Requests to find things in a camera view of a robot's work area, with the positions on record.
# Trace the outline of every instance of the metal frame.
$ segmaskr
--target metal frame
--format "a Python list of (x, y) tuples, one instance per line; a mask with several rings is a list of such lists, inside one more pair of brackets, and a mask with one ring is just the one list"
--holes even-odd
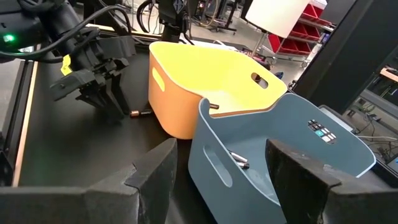
[(357, 0), (302, 74), (294, 92), (344, 113), (398, 46), (398, 1)]
[(6, 158), (2, 159), (3, 164), (0, 164), (0, 167), (2, 168), (0, 169), (0, 186), (3, 184), (11, 185), (14, 177), (14, 172), (6, 169), (6, 167), (10, 167), (12, 170), (16, 167), (19, 143), (23, 137), (22, 126), (27, 108), (30, 79), (34, 72), (33, 67), (33, 62), (21, 61), (19, 64), (16, 82), (12, 90), (6, 119), (2, 127), (4, 142), (0, 147), (0, 152), (2, 151), (2, 156), (5, 156)]

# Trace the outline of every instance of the black post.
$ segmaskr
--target black post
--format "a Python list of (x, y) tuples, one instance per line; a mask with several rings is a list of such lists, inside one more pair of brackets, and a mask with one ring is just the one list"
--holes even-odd
[(398, 1), (357, 0), (294, 92), (344, 113), (398, 45)]

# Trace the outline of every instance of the green light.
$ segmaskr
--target green light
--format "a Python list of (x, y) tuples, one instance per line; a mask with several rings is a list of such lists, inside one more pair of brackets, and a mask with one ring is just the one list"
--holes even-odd
[(15, 40), (15, 36), (8, 34), (8, 35), (3, 36), (3, 39), (4, 39), (5, 43), (13, 42)]

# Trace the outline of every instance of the white lamp shade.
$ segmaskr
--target white lamp shade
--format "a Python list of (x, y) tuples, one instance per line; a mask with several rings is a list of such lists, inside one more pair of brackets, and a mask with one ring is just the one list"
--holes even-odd
[(270, 33), (286, 38), (310, 0), (253, 0), (246, 19)]

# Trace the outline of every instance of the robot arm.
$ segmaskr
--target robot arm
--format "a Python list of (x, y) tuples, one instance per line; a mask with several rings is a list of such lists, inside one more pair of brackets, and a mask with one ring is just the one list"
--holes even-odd
[[(93, 0), (103, 5), (101, 0)], [(111, 11), (121, 11), (127, 30), (113, 18)], [(114, 21), (119, 37), (103, 39), (96, 27), (86, 27), (91, 20), (105, 14)], [(50, 92), (54, 100), (79, 90), (77, 98), (105, 110), (112, 120), (129, 114), (120, 89), (121, 70), (128, 66), (126, 58), (136, 53), (131, 25), (121, 6), (106, 6), (81, 21), (68, 1), (5, 0), (0, 1), (0, 58), (2, 62), (20, 58), (58, 63), (70, 59), (70, 73), (56, 81)], [(43, 44), (40, 50), (20, 53), (18, 49)], [(51, 52), (60, 57), (49, 58)]]

